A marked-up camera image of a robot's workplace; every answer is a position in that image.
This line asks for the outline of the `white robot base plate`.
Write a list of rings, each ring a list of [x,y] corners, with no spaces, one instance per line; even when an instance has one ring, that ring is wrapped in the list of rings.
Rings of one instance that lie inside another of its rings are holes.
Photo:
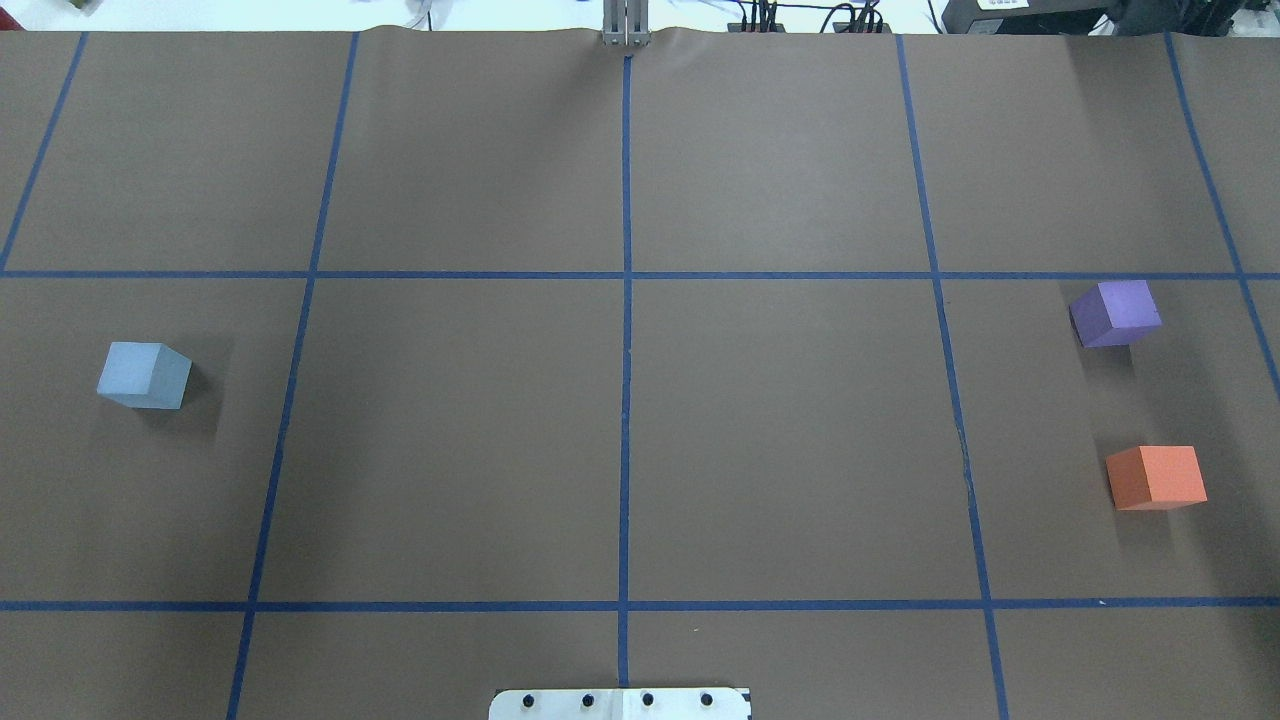
[[[511,689],[489,719],[751,719],[750,693],[732,687]]]

